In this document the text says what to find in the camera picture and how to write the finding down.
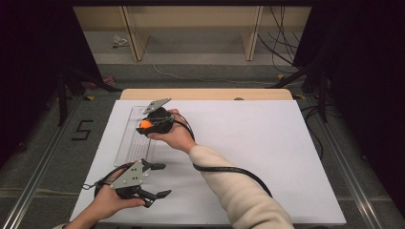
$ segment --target gray floor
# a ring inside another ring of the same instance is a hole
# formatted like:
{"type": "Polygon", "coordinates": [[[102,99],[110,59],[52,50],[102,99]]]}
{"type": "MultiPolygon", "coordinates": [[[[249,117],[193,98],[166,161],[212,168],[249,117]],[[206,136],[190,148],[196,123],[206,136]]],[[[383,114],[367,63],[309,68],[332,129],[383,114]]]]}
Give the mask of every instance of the gray floor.
{"type": "MultiPolygon", "coordinates": [[[[156,33],[149,39],[146,46],[148,53],[140,62],[132,60],[127,48],[112,48],[114,34],[117,32],[90,32],[87,36],[102,75],[113,75],[117,81],[115,86],[122,89],[263,88],[278,81],[280,70],[296,71],[279,58],[274,60],[277,65],[275,68],[271,53],[260,42],[256,46],[255,59],[245,61],[242,40],[237,33],[156,33]]],[[[267,34],[261,36],[272,47],[274,43],[270,42],[271,38],[267,34]]],[[[278,52],[288,57],[285,49],[285,46],[277,46],[278,52]]],[[[293,94],[301,94],[300,81],[302,79],[288,86],[293,94]]],[[[35,195],[30,199],[18,228],[52,228],[69,220],[109,114],[120,93],[95,89],[87,90],[85,95],[91,99],[73,97],[69,100],[71,116],[53,148],[51,160],[41,168],[44,169],[43,176],[35,187],[35,195]],[[84,133],[76,132],[82,120],[93,120],[83,124],[91,132],[87,140],[74,141],[73,138],[85,136],[84,133]]],[[[301,108],[305,108],[311,105],[312,99],[312,96],[308,96],[306,99],[297,99],[297,102],[301,108]]],[[[359,186],[375,210],[380,228],[405,228],[404,218],[398,213],[368,162],[360,157],[361,151],[336,108],[329,108],[328,121],[359,186]]],[[[57,98],[53,97],[50,99],[50,110],[43,112],[26,139],[28,150],[13,154],[0,170],[0,222],[3,223],[8,218],[7,215],[21,197],[22,190],[37,171],[38,164],[43,162],[42,156],[54,142],[54,134],[60,133],[57,123],[57,98]]],[[[323,132],[321,122],[313,116],[309,119],[309,126],[320,139],[324,149],[322,164],[348,222],[346,225],[330,228],[368,228],[336,161],[333,147],[323,132]]],[[[316,138],[313,142],[321,154],[321,144],[316,138]]],[[[296,228],[311,226],[313,225],[295,225],[296,228]]],[[[96,228],[116,227],[98,225],[96,228]]]]}

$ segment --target white table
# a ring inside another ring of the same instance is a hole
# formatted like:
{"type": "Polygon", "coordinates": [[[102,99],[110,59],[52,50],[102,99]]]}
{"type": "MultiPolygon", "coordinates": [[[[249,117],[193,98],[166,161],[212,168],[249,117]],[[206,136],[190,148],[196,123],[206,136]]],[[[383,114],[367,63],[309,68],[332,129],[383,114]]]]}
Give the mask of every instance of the white table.
{"type": "MultiPolygon", "coordinates": [[[[116,102],[86,183],[93,183],[114,169],[131,108],[149,102],[116,102]]],[[[346,223],[295,101],[172,100],[164,107],[181,111],[199,144],[215,148],[260,177],[290,213],[293,223],[346,223]]],[[[149,226],[229,224],[226,212],[186,154],[158,142],[154,162],[167,167],[153,171],[142,189],[173,192],[149,209],[122,210],[105,222],[149,226]]],[[[93,200],[93,194],[94,190],[80,193],[72,219],[93,200]]]]}

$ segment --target human hand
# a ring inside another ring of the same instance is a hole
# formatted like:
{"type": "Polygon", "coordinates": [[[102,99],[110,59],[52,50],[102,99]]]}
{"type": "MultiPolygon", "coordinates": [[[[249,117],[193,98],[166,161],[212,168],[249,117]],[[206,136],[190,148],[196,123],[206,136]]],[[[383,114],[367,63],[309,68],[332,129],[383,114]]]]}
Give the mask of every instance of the human hand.
{"type": "MultiPolygon", "coordinates": [[[[119,170],[111,175],[111,177],[119,177],[123,172],[124,170],[119,170]]],[[[145,202],[142,199],[122,199],[118,196],[116,190],[110,189],[108,185],[103,185],[93,202],[64,228],[91,228],[98,221],[111,217],[119,210],[143,205],[145,205],[145,202]]]]}
{"type": "MultiPolygon", "coordinates": [[[[171,114],[175,116],[175,120],[187,125],[184,119],[179,115],[179,110],[169,110],[171,114]]],[[[197,145],[197,143],[191,137],[191,134],[179,123],[173,123],[172,129],[167,134],[151,133],[149,138],[155,140],[162,140],[166,142],[170,147],[176,150],[181,150],[185,153],[189,153],[191,148],[197,145]]]]}

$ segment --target metal bracket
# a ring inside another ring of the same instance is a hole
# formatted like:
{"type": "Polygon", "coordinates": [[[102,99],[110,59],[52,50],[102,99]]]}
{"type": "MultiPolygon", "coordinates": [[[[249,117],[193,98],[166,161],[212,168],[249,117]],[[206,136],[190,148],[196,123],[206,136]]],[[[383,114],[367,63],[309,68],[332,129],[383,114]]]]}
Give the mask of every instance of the metal bracket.
{"type": "Polygon", "coordinates": [[[168,98],[164,98],[164,99],[159,99],[159,100],[155,100],[152,101],[149,106],[145,109],[145,111],[143,112],[144,115],[149,114],[154,112],[155,110],[157,110],[159,107],[163,106],[164,104],[168,103],[170,100],[172,100],[172,98],[168,97],[168,98]]]}
{"type": "Polygon", "coordinates": [[[129,169],[127,169],[110,185],[110,189],[126,188],[141,185],[143,174],[142,169],[143,169],[142,162],[141,161],[135,162],[129,169]]]}

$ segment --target cream sleeve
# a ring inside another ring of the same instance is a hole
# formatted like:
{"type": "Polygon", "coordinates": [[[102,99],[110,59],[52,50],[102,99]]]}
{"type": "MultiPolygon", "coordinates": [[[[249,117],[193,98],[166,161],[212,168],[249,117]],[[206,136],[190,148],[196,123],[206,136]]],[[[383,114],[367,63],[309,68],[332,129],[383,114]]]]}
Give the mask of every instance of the cream sleeve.
{"type": "MultiPolygon", "coordinates": [[[[202,167],[235,167],[205,146],[193,147],[189,156],[202,167]]],[[[289,214],[254,179],[235,173],[202,172],[202,176],[217,195],[233,228],[293,228],[289,214]]]]}

